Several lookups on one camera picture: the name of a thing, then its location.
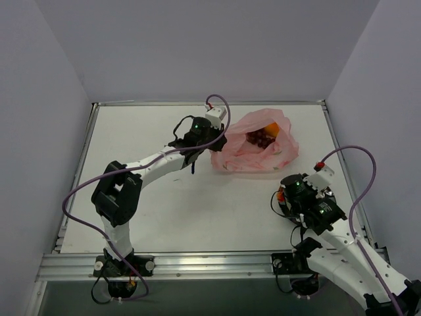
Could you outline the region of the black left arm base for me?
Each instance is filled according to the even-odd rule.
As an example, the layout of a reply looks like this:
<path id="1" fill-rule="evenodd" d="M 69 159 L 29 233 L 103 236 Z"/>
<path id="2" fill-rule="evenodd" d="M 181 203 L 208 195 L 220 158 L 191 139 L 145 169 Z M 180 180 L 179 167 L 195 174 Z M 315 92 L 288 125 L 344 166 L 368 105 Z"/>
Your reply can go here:
<path id="1" fill-rule="evenodd" d="M 134 268 L 133 271 L 125 262 L 113 259 L 104 250 L 104 254 L 97 256 L 93 268 L 96 278 L 91 287 L 91 299 L 98 305 L 106 305 L 113 300 L 128 302 L 145 298 L 149 295 L 149 286 L 145 277 L 153 276 L 155 258 L 152 255 L 136 255 L 134 250 L 126 257 L 126 261 Z M 95 287 L 100 280 L 107 285 L 109 298 L 97 298 Z"/>

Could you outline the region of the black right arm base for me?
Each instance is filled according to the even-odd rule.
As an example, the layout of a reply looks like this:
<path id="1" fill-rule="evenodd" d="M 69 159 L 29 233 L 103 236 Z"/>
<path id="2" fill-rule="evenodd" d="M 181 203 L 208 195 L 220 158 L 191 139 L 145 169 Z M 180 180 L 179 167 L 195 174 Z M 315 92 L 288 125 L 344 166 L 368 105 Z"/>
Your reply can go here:
<path id="1" fill-rule="evenodd" d="M 272 272 L 278 290 L 285 295 L 313 296 L 320 289 L 319 274 L 312 271 L 307 260 L 293 253 L 273 253 Z M 280 277 L 289 277 L 289 289 L 283 288 Z"/>

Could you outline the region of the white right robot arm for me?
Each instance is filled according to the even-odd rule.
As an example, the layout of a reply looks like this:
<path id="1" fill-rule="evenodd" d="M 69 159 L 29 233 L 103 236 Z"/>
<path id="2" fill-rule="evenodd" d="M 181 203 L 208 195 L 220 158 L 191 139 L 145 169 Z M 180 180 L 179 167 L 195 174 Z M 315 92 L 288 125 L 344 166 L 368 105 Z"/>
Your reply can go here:
<path id="1" fill-rule="evenodd" d="M 395 270 L 354 228 L 351 214 L 336 203 L 332 171 L 292 174 L 280 182 L 283 215 L 311 236 L 293 246 L 298 271 L 322 275 L 364 309 L 366 315 L 416 315 L 420 281 Z"/>

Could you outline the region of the pink floral plastic bag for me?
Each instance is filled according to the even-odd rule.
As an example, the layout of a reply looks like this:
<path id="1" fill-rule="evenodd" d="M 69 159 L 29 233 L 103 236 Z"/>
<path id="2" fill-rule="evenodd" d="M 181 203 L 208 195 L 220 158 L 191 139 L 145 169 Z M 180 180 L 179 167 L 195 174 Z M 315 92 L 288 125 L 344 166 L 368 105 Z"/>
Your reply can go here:
<path id="1" fill-rule="evenodd" d="M 279 131 L 266 148 L 247 140 L 247 134 L 271 124 Z M 299 156 L 299 144 L 291 134 L 291 122 L 280 109 L 261 109 L 247 113 L 230 124 L 222 151 L 211 152 L 210 161 L 221 172 L 273 172 L 279 171 Z"/>

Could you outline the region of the fake strawberry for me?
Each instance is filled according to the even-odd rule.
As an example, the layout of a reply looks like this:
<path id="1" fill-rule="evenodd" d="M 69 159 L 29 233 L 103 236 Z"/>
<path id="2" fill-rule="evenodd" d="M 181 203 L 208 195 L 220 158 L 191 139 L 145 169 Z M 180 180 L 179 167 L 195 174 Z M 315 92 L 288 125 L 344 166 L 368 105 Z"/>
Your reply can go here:
<path id="1" fill-rule="evenodd" d="M 283 203 L 285 201 L 284 191 L 282 189 L 278 190 L 276 196 L 279 203 Z"/>

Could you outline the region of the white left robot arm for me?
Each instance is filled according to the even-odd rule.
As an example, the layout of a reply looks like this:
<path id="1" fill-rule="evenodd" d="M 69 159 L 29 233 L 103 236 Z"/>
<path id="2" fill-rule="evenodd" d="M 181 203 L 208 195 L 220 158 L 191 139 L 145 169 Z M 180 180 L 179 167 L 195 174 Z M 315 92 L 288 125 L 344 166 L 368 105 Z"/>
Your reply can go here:
<path id="1" fill-rule="evenodd" d="M 108 164 L 106 173 L 121 173 L 100 179 L 91 202 L 103 222 L 107 235 L 104 253 L 111 257 L 109 269 L 116 275 L 125 276 L 133 267 L 129 221 L 137 211 L 142 189 L 170 172 L 194 166 L 206 149 L 221 151 L 226 143 L 223 131 L 220 117 L 193 117 L 184 137 L 168 143 L 162 151 L 132 164 Z"/>

